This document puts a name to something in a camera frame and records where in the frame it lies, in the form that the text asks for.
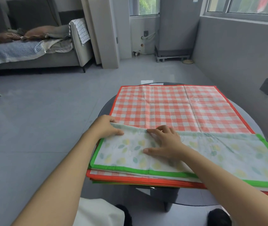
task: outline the right hand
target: right hand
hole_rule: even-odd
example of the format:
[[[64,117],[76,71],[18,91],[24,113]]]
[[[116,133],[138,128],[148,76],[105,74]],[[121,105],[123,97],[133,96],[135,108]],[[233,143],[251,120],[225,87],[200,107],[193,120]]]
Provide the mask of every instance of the right hand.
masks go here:
[[[148,133],[155,134],[161,141],[159,148],[145,148],[143,153],[149,156],[163,156],[166,158],[179,159],[184,151],[185,145],[181,143],[179,134],[167,125],[156,129],[147,129]]]

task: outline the left hand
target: left hand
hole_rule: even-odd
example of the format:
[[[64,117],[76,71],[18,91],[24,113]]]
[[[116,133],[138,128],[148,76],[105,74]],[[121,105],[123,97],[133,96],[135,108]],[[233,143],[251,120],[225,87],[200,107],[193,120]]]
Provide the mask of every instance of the left hand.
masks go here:
[[[114,128],[110,124],[110,122],[117,123],[114,117],[109,115],[102,115],[92,123],[88,131],[91,131],[95,135],[97,135],[98,139],[106,138],[113,135],[122,136],[124,132],[120,129]]]

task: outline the tiled floor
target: tiled floor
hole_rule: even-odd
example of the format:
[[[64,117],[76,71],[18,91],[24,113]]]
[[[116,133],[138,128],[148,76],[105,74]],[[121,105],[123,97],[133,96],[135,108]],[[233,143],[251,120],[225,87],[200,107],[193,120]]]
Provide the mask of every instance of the tiled floor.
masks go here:
[[[153,56],[122,60],[116,70],[55,72],[0,76],[0,225],[11,224],[120,86],[141,80],[213,85],[194,64],[156,63]],[[82,197],[124,203],[134,225],[204,225],[214,208],[173,205],[164,213],[161,202],[129,186],[88,179]]]

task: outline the stack of fabric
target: stack of fabric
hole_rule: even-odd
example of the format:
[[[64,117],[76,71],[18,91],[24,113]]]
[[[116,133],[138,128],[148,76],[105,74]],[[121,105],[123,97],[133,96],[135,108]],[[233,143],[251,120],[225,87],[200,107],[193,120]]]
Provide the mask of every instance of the stack of fabric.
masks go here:
[[[124,136],[99,141],[87,177],[94,182],[206,189],[183,162],[143,154],[157,147],[147,128],[172,126],[188,145],[268,194],[268,143],[214,86],[123,86],[111,115]]]

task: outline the sofa armrest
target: sofa armrest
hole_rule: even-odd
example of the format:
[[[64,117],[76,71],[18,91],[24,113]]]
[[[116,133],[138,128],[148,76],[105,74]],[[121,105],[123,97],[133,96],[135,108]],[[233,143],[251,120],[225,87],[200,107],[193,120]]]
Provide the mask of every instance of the sofa armrest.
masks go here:
[[[89,40],[86,43],[84,43],[84,45],[82,45],[75,23],[71,22],[70,25],[71,25],[70,30],[71,30],[73,49],[76,51],[79,60],[79,65],[83,67],[93,57],[91,41]]]

